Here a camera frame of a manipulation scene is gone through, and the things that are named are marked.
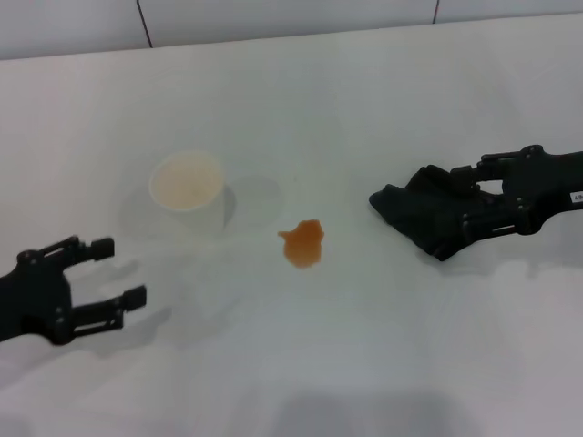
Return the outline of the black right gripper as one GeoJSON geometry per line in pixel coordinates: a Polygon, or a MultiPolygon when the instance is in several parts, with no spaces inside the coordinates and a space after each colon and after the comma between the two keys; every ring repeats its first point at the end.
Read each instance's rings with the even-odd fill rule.
{"type": "Polygon", "coordinates": [[[474,167],[454,168],[450,174],[470,189],[498,180],[509,202],[462,203],[465,238],[532,235],[557,214],[583,210],[583,151],[552,155],[530,146],[483,155],[474,167]]]}

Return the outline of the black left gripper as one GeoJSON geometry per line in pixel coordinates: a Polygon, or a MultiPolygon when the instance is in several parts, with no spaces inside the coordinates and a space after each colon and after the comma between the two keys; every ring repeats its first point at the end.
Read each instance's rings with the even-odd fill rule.
{"type": "Polygon", "coordinates": [[[53,345],[65,345],[73,336],[121,330],[124,314],[146,305],[144,285],[72,309],[71,288],[64,274],[77,264],[114,255],[112,238],[85,242],[78,236],[20,253],[14,269],[0,277],[0,342],[34,334],[53,345]]]}

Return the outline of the white paper cup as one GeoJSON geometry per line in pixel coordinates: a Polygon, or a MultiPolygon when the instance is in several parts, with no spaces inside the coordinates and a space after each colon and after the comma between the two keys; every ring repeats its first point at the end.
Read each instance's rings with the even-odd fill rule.
{"type": "Polygon", "coordinates": [[[220,160],[205,150],[175,152],[153,169],[149,195],[166,215],[210,239],[230,221],[236,200],[220,160]]]}

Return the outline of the dark blue rag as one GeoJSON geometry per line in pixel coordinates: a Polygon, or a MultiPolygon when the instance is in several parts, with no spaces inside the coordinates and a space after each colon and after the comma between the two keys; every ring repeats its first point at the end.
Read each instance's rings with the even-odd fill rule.
{"type": "Polygon", "coordinates": [[[459,206],[466,202],[494,203],[500,197],[470,189],[434,165],[420,168],[403,188],[388,184],[369,197],[386,224],[440,261],[475,242],[461,230],[459,206]]]}

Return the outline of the brown water stain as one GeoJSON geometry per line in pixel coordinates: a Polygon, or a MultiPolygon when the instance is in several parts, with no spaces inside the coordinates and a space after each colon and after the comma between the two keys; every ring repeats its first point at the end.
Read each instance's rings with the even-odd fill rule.
{"type": "Polygon", "coordinates": [[[295,268],[307,269],[321,261],[324,232],[318,219],[302,220],[278,236],[283,239],[283,256],[295,268]]]}

